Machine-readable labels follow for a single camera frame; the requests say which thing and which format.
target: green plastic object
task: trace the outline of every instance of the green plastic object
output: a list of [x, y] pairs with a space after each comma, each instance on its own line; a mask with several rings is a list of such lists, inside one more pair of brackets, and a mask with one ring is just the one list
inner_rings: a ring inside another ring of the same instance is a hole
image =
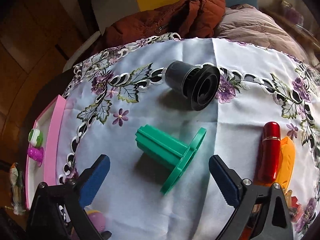
[[192, 142], [187, 145], [151, 125], [145, 125], [138, 129], [136, 132], [137, 146], [171, 171], [160, 190], [163, 194], [172, 189], [187, 169], [206, 132], [206, 129], [200, 128]]

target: embroidered tablecloth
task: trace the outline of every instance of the embroidered tablecloth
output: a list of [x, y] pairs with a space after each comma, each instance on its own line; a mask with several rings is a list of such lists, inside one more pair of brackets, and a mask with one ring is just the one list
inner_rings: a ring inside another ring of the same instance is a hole
[[[189, 110], [163, 82], [164, 68], [174, 60], [220, 69], [216, 98], [204, 110]], [[214, 239], [233, 208], [209, 173], [210, 156], [218, 154], [241, 178], [253, 179], [262, 127], [275, 121], [282, 138], [290, 136], [296, 147], [289, 189], [304, 210], [293, 223], [299, 239], [319, 202], [320, 100], [313, 75], [273, 49], [225, 39], [181, 40], [176, 33], [102, 51], [75, 66], [64, 93], [57, 183], [106, 154], [110, 172], [91, 206], [104, 213], [113, 239]], [[185, 143], [200, 127], [207, 129], [188, 169], [165, 196], [160, 188], [166, 171], [150, 164], [135, 143], [137, 129], [146, 124]]]

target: blue gripper pad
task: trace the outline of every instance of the blue gripper pad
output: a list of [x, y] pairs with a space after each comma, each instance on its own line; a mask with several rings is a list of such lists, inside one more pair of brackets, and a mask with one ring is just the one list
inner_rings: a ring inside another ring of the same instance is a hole
[[233, 171], [235, 175], [239, 177], [236, 172], [229, 169], [218, 155], [214, 155], [209, 159], [209, 171], [216, 181], [227, 204], [237, 208], [240, 204], [240, 197], [242, 193], [239, 191], [242, 191], [242, 188], [239, 190], [228, 174], [230, 171]]
[[80, 189], [79, 204], [82, 208], [92, 203], [95, 195], [97, 194], [99, 188], [101, 187], [101, 184], [103, 183], [109, 170], [110, 170], [110, 159], [108, 156], [104, 155], [104, 158], [101, 160], [100, 163], [98, 163], [98, 165], [95, 167], [94, 171], [92, 172], [92, 175], [82, 185]]

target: rust colored puffer jacket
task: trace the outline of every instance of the rust colored puffer jacket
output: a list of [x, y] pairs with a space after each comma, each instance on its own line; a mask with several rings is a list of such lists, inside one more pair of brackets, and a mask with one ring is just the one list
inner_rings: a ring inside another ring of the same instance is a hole
[[106, 28], [86, 57], [107, 48], [168, 32], [176, 32], [181, 38], [212, 38], [213, 28], [222, 19], [225, 7], [225, 0], [180, 0], [124, 17]]

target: red metallic tube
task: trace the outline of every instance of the red metallic tube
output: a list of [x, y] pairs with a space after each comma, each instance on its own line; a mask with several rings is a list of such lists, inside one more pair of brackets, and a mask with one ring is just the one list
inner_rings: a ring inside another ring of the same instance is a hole
[[258, 180], [262, 183], [273, 183], [276, 180], [280, 154], [280, 126], [276, 122], [268, 122], [263, 127], [260, 167]]

